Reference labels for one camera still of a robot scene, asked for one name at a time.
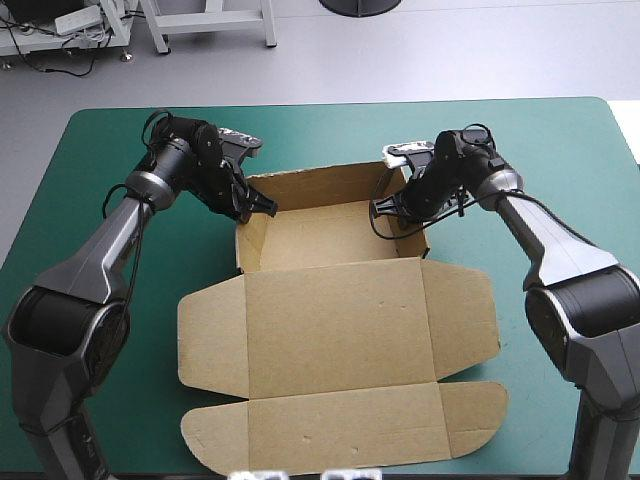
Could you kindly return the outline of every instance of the black round base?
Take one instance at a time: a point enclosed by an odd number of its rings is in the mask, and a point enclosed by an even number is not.
[[[347,17],[372,17],[388,12],[402,0],[320,0],[333,13]]]

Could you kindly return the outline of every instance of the unfolded cardboard box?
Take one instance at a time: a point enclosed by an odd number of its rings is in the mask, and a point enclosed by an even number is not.
[[[368,200],[381,163],[252,178],[274,218],[237,230],[244,275],[180,303],[179,375],[247,399],[188,412],[182,433],[219,473],[450,459],[506,412],[491,382],[438,383],[499,351],[488,278],[420,260],[423,235],[385,241]],[[386,178],[381,190],[400,188]],[[378,228],[400,233],[386,219]]]

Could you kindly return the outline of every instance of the gray floor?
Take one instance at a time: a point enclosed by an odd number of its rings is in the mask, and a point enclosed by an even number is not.
[[[0,264],[70,115],[80,109],[640,99],[639,0],[404,0],[368,19],[330,14],[317,0],[273,2],[275,49],[263,46],[259,31],[224,32],[174,37],[173,54],[159,57],[146,25],[138,24],[133,64],[111,51],[87,79],[22,65],[0,72]],[[196,11],[201,2],[160,3],[170,13]],[[46,61],[66,62],[55,55]]]

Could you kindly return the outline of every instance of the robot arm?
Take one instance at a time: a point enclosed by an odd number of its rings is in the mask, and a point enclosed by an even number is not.
[[[132,285],[122,271],[151,217],[183,190],[239,222],[277,210],[241,169],[260,139],[166,113],[126,179],[127,196],[75,255],[37,277],[3,331],[12,355],[13,407],[49,480],[110,475],[82,404],[129,334]]]
[[[627,479],[640,429],[640,281],[525,195],[488,129],[446,131],[435,145],[384,153],[390,167],[407,165],[413,175],[402,191],[374,202],[375,216],[433,221],[466,190],[507,224],[531,260],[529,324],[562,376],[582,390],[566,478]]]

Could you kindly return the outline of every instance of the green table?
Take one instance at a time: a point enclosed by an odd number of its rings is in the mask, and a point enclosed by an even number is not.
[[[66,258],[100,224],[107,188],[144,153],[151,110],[85,110],[73,116],[0,271],[6,318],[35,275]],[[247,173],[380,158],[385,144],[434,139],[472,122],[492,127],[527,191],[640,272],[638,167],[605,102],[594,98],[373,105],[175,109],[265,139]],[[177,378],[176,305],[187,293],[235,274],[234,224],[189,194],[145,235],[129,343],[88,404],[116,472],[203,472],[180,435],[182,415],[233,401]],[[502,353],[456,380],[498,380],[511,403],[494,440],[465,458],[390,469],[396,473],[559,473],[570,453],[578,392],[561,380],[531,333],[522,280],[528,261],[497,215],[478,208],[431,231],[431,258],[479,268],[493,280]],[[0,470],[40,466],[10,407],[9,355],[0,345]],[[640,472],[640,458],[633,471]]]

